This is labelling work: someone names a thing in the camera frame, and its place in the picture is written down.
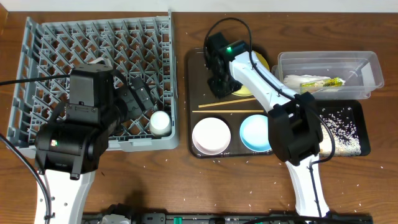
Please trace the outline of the white plastic cup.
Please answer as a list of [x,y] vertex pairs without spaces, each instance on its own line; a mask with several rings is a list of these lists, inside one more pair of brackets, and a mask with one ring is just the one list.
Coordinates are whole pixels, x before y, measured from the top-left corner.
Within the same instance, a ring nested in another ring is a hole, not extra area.
[[169,115],[164,111],[156,111],[150,117],[149,129],[157,138],[169,136],[172,132],[172,122]]

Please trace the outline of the white round bowl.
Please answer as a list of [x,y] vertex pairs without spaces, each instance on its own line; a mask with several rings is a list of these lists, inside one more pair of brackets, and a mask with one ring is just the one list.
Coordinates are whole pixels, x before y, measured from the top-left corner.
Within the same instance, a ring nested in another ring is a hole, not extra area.
[[194,126],[192,142],[202,154],[214,156],[227,149],[231,142],[231,131],[219,118],[204,118]]

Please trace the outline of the light blue bowl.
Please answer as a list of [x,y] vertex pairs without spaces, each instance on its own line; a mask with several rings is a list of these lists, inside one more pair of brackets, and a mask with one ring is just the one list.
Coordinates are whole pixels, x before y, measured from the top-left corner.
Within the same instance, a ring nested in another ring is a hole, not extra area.
[[268,118],[261,114],[248,116],[239,129],[242,143],[254,152],[271,151],[268,134]]

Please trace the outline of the green snack wrapper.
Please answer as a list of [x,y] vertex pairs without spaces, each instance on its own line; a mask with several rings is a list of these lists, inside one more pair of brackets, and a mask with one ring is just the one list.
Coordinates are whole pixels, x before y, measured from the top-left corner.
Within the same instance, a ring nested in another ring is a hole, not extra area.
[[345,81],[341,78],[327,78],[321,80],[315,80],[311,82],[301,83],[300,84],[300,93],[316,93],[319,91],[329,90],[331,87],[340,87],[344,86]]

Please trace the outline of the pile of rice waste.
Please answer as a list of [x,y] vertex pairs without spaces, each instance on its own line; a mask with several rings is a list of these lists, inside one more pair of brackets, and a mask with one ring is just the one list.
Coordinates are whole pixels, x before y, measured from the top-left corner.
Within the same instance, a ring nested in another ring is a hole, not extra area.
[[335,141],[335,156],[359,156],[361,146],[351,107],[324,107],[320,112]]

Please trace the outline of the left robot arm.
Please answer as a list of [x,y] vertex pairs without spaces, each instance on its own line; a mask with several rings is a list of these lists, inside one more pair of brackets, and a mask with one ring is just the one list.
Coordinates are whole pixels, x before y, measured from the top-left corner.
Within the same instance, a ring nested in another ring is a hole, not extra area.
[[80,223],[109,136],[153,108],[148,84],[109,65],[86,63],[70,74],[69,101],[60,102],[35,137],[36,223]]

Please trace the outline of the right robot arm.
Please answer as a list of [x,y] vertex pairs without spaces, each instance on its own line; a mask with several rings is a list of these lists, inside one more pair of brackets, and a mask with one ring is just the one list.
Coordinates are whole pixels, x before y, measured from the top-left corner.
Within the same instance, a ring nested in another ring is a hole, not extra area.
[[211,92],[224,98],[245,86],[268,117],[271,149],[289,170],[300,216],[325,217],[325,202],[318,165],[324,122],[312,94],[301,95],[283,87],[270,71],[256,64],[251,44],[239,40],[230,44],[222,33],[206,35],[203,52]]

